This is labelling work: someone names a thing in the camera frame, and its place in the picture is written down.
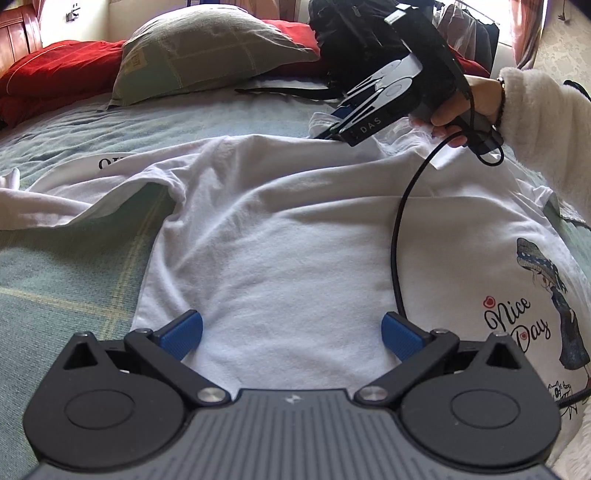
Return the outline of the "right hand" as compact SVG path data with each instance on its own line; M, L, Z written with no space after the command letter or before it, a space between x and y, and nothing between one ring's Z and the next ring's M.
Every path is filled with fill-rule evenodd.
M411 116L412 125L430 129L432 136L436 139L445 139L461 130L451 122L474 107L477 113L485 116L492 125L500 129L505 101L503 83L499 80L470 75L466 76L466 80L470 86L473 101L457 91L433 113L428 122Z

